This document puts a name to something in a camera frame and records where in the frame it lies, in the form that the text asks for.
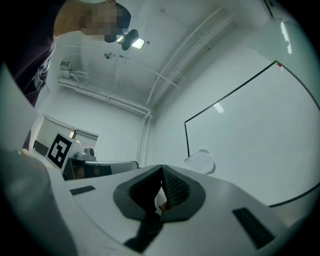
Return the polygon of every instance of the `wall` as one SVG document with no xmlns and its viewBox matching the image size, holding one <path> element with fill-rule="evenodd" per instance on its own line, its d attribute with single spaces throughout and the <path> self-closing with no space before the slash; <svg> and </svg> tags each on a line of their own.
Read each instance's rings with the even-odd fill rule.
<svg viewBox="0 0 320 256">
<path fill-rule="evenodd" d="M 250 30 L 235 29 L 202 57 L 172 93 L 155 109 L 147 164 L 186 168 L 188 157 L 184 122 L 219 100 L 270 64 L 246 47 Z"/>
<path fill-rule="evenodd" d="M 43 113 L 46 112 L 47 107 L 52 104 L 52 100 L 55 99 L 61 89 L 57 81 L 57 78 L 60 76 L 61 61 L 63 59 L 67 59 L 68 61 L 71 61 L 73 68 L 81 68 L 80 55 L 78 55 L 78 53 L 80 53 L 80 48 L 67 47 L 68 45 L 80 45 L 81 41 L 81 32 L 72 32 L 62 35 L 56 42 L 56 47 L 50 59 L 50 66 L 46 78 L 46 86 L 48 90 L 44 87 L 40 91 L 34 106 L 39 116 L 31 128 L 29 150 L 33 148 L 38 132 L 40 131 L 44 120 Z"/>
<path fill-rule="evenodd" d="M 57 132 L 62 132 L 63 134 L 69 136 L 71 131 L 72 129 L 67 128 L 66 126 L 59 125 L 44 118 L 36 140 L 50 149 L 52 142 L 56 138 Z"/>
<path fill-rule="evenodd" d="M 289 68 L 320 102 L 319 60 L 302 29 L 286 24 L 292 47 L 278 20 L 267 22 L 257 31 L 237 28 L 202 57 L 180 83 L 154 110 L 147 150 L 147 165 L 168 164 L 187 168 L 188 157 L 184 122 L 250 79 L 274 60 Z M 299 200 L 272 208 L 287 225 L 310 212 L 319 190 Z"/>
<path fill-rule="evenodd" d="M 98 161 L 135 161 L 141 116 L 105 101 L 61 88 L 44 115 L 74 128 L 97 134 Z"/>
</svg>

